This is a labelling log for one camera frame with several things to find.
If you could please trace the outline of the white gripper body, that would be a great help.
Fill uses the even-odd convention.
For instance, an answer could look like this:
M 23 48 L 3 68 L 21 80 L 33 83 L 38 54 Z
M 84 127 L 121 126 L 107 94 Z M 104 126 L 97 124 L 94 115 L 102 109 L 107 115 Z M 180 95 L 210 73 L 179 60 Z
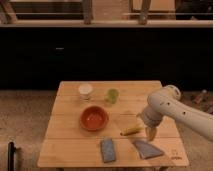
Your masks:
M 154 111 L 150 106 L 146 106 L 139 114 L 144 124 L 148 127 L 158 127 L 163 120 L 163 115 Z

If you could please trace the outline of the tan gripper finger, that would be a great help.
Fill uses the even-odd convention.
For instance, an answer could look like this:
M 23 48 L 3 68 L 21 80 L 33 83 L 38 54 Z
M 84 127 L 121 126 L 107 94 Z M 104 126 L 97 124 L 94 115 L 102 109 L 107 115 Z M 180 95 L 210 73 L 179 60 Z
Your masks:
M 150 140 L 150 128 L 149 127 L 145 128 L 145 133 L 146 133 L 147 140 Z
M 151 128 L 150 130 L 150 140 L 149 141 L 153 141 L 155 139 L 155 136 L 157 134 L 157 128 Z

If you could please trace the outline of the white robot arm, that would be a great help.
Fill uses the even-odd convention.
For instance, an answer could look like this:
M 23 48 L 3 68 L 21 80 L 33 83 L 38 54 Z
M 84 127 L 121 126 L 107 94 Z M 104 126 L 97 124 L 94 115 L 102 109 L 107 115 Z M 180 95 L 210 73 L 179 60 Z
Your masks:
M 181 92 L 174 85 L 157 89 L 148 95 L 139 117 L 151 128 L 158 127 L 164 116 L 170 117 L 213 142 L 213 115 L 183 104 L 180 98 Z

